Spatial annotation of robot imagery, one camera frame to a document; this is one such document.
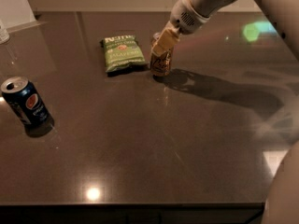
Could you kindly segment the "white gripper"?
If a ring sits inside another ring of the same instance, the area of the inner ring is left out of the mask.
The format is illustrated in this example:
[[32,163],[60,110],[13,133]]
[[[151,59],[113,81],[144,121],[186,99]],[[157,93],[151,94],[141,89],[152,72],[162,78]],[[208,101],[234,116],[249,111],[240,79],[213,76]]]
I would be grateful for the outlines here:
[[208,20],[192,7],[189,0],[178,0],[171,11],[169,22],[153,43],[151,52],[157,57],[162,56],[179,42],[180,34],[193,34]]

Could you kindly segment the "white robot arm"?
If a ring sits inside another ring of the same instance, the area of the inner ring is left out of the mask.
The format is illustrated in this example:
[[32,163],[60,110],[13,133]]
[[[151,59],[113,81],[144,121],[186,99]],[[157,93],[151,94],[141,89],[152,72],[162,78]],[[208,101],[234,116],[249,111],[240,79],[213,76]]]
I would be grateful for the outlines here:
[[151,51],[160,56],[173,48],[182,35],[191,35],[219,10],[247,2],[247,12],[261,11],[295,58],[299,59],[299,0],[177,0],[168,23]]

